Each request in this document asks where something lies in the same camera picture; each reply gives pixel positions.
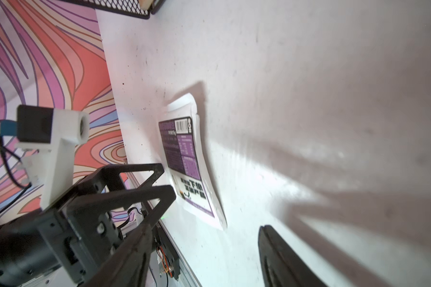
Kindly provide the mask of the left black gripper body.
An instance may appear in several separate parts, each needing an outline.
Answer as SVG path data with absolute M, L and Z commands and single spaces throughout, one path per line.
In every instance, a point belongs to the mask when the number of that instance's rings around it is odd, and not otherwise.
M 109 212 L 123 207 L 117 193 L 60 200 L 0 226 L 0 287 L 19 287 L 62 267 L 76 283 L 88 282 L 123 237 Z

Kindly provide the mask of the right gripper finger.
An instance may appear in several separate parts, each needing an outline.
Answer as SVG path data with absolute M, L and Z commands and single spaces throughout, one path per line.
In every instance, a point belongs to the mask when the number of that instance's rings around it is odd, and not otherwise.
M 274 227 L 260 227 L 258 247 L 266 287 L 324 287 L 326 285 Z

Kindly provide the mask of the purple coffee bag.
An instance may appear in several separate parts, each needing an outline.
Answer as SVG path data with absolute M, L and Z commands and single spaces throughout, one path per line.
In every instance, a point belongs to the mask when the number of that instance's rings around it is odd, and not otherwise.
M 226 218 L 203 154 L 194 96 L 187 93 L 166 105 L 158 129 L 163 161 L 179 205 L 208 225 L 225 230 Z

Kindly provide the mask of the two-tier wooden wire shelf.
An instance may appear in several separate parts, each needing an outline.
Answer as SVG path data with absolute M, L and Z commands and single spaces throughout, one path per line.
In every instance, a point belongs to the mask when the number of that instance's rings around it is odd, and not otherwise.
M 151 15 L 158 13 L 166 2 L 162 1 L 133 1 L 133 0 L 63 0 L 64 2 L 107 11 L 114 14 L 148 20 Z

